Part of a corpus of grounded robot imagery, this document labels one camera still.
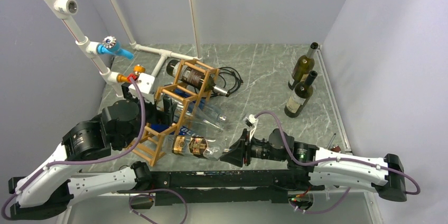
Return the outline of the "clear liquor bottle black cap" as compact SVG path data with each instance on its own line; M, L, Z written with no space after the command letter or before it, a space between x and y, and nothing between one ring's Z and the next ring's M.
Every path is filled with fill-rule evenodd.
M166 154L211 161L218 161L227 151L224 141L203 136L168 135L163 143Z

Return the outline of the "dark wine bottle front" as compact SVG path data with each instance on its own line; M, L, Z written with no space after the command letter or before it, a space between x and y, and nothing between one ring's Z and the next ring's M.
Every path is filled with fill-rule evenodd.
M214 93L228 97L230 92L224 88L219 87L213 78L205 79L205 73L194 69L190 66L181 67L181 61L170 60L166 66L166 72L172 77L179 74L179 80L189 86L201 89L204 86L204 91L213 91Z

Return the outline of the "dark wine bottle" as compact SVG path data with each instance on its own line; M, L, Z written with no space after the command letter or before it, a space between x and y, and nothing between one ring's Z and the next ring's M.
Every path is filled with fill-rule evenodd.
M314 70L310 71L305 81L297 83L291 92L290 97L284 107L284 113L290 117L297 117L313 95L313 83L318 73Z
M201 89L204 86L204 91L213 91L214 93L228 97L230 92L224 88L219 87L213 78L205 79L205 73L194 69L190 66L181 67L181 61L170 60L166 66L166 72L172 77L179 74L179 80L189 86Z

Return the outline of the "wooden wine rack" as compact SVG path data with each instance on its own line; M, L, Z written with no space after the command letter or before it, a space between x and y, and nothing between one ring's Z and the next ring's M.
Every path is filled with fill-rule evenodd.
M212 94L228 96L225 89L218 87L216 80L220 70L196 59L171 60L166 73L174 78L172 84L153 90L155 78L144 73L142 66L135 66L128 80L135 79L145 102L146 118L143 136L127 145L134 154L154 166L168 150L163 145L168 138L190 130L192 126L213 127L223 130L221 122L226 119L217 112L214 117L207 101Z

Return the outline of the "green wine bottle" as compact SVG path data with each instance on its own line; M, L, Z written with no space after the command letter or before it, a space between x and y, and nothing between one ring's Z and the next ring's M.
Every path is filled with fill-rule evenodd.
M293 68L291 78L288 81L288 87L290 90L293 90L297 83L304 81L304 77L306 77L314 68L315 60L313 56L318 48L319 44L317 42L313 42L311 43L307 53L298 58Z

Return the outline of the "tall blue square bottle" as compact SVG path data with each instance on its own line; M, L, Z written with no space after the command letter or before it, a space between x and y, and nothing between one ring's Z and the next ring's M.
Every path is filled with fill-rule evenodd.
M174 112L174 116L179 118L182 110L183 110L183 102L172 99L172 104L176 104L176 110ZM195 117L199 118L201 116L201 120L205 123L215 123L215 124L224 124L227 122L228 118L224 114L224 112L217 106L212 104L207 104L205 99L201 99L198 105L198 109L195 112Z

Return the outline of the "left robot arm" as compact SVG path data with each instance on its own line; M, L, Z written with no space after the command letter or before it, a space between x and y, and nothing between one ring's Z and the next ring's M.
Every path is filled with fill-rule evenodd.
M125 169L74 178L86 165L113 161L130 153L143 137L149 109L136 81L136 98L120 100L94 118L76 124L52 155L28 176L9 181L10 198L1 209L6 220L45 220L85 199L109 192L145 192L152 188L149 166L135 162Z

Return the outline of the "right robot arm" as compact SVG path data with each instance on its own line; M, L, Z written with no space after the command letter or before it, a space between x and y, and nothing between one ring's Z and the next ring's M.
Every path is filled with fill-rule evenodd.
M352 156L297 142L278 128L262 140L252 137L245 129L219 160L243 167L254 158L286 161L289 169L297 170L291 175L291 183L298 190L308 185L345 186L376 192L389 201L407 200L404 168L396 154L380 158Z

